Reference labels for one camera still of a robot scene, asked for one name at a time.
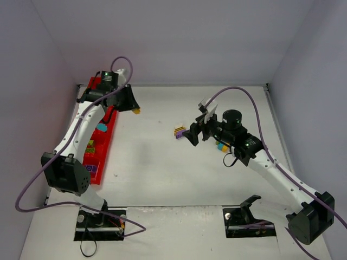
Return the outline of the purple yellow striped lego stack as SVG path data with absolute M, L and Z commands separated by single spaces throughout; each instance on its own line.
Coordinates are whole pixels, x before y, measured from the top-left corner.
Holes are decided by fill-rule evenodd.
M 175 137 L 176 139 L 182 138 L 182 137 L 183 137 L 183 133 L 184 133 L 186 130 L 187 130 L 187 129 L 186 129 L 185 126 L 176 127 L 176 128 L 174 129 L 174 132 L 173 132 L 174 137 Z

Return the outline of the teal oval lego piece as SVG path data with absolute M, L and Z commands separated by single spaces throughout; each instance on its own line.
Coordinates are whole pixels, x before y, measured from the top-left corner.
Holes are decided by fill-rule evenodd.
M 101 132 L 107 132 L 108 127 L 107 127 L 107 125 L 104 124 L 104 123 L 99 123 L 99 124 L 97 124 L 96 129 L 99 130 L 99 131 L 101 131 Z

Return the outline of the long lime green lego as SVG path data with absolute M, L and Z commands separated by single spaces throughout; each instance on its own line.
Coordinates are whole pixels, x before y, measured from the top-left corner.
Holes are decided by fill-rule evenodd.
M 95 153 L 95 148 L 94 147 L 86 148 L 85 152 L 86 153 Z

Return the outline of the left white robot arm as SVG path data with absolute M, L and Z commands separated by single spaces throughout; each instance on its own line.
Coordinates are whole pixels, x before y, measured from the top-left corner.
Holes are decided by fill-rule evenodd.
M 127 69 L 102 71 L 95 88 L 86 88 L 77 100 L 78 111 L 67 133 L 51 153 L 44 153 L 41 164 L 48 185 L 61 193 L 70 193 L 74 202 L 92 214 L 107 211 L 107 201 L 91 186 L 91 174 L 83 158 L 88 143 L 109 108 L 118 112 L 139 109 Z

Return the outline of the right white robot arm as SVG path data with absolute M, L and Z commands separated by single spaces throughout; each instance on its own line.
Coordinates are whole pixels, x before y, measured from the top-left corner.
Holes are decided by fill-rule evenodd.
M 261 140 L 243 127 L 238 110 L 225 111 L 222 121 L 218 121 L 215 113 L 201 115 L 183 133 L 193 146 L 198 145 L 199 134 L 203 140 L 213 137 L 227 145 L 238 161 L 261 175 L 287 200 L 293 210 L 286 215 L 288 229 L 298 241 L 310 245 L 333 224 L 334 197 L 327 191 L 319 193 L 304 184 L 279 163 L 265 150 Z

